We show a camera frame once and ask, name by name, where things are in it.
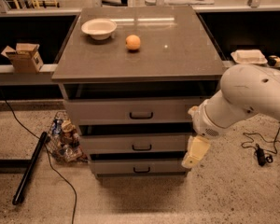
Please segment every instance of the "concrete floor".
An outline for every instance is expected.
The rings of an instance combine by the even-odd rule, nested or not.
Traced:
[[[48,131],[62,101],[11,102],[36,135]],[[51,159],[77,192],[75,223],[280,223],[280,144],[273,163],[260,167],[243,132],[273,140],[279,123],[256,115],[212,141],[201,163],[184,176],[96,179],[87,163]],[[273,149],[260,137],[255,143]],[[0,102],[0,159],[30,159],[37,139]],[[12,199],[22,174],[0,174],[0,223],[71,223],[75,195],[49,166],[43,148],[22,204]]]

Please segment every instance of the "gray countertop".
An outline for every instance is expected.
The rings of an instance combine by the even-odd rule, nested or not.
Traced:
[[[114,37],[95,41],[81,31],[88,20],[109,18]],[[125,47],[138,35],[141,48]],[[84,8],[52,76],[56,82],[113,82],[220,77],[223,63],[191,7]]]

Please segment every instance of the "white bowl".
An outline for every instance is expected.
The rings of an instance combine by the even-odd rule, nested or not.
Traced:
[[[116,23],[109,19],[93,19],[86,21],[81,27],[83,33],[90,35],[95,40],[109,38],[116,28]]]

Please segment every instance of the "drawer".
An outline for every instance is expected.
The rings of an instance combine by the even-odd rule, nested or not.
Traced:
[[[182,159],[162,161],[90,161],[91,171],[97,176],[108,175],[185,175],[188,169]]]
[[[144,136],[81,136],[80,144],[86,154],[142,153],[184,151],[188,135],[144,135]]]
[[[77,125],[173,122],[190,119],[188,110],[201,99],[67,100],[65,109]]]

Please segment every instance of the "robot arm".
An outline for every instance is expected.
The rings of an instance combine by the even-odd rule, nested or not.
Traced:
[[[199,107],[189,110],[198,134],[189,140],[182,162],[195,166],[210,148],[209,139],[221,136],[232,124],[258,113],[280,120],[280,71],[253,64],[229,68],[220,80],[221,90]]]

